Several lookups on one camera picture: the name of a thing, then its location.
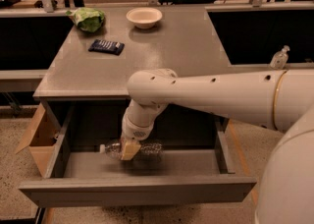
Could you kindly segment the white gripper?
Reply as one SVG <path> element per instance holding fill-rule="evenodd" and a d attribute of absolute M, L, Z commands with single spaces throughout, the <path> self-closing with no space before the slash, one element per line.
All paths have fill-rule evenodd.
<path fill-rule="evenodd" d="M 150 124 L 146 127 L 140 127 L 134 124 L 127 115 L 122 120 L 122 160 L 132 160 L 139 152 L 141 144 L 138 140 L 146 140 L 153 130 L 154 124 Z"/>

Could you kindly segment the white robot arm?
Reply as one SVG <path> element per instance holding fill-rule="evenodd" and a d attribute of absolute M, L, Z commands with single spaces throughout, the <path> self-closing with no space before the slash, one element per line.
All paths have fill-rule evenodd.
<path fill-rule="evenodd" d="M 169 69 L 131 75 L 122 158 L 131 160 L 169 104 L 284 134 L 260 183 L 255 224 L 314 224 L 314 74 L 277 70 L 180 78 Z"/>

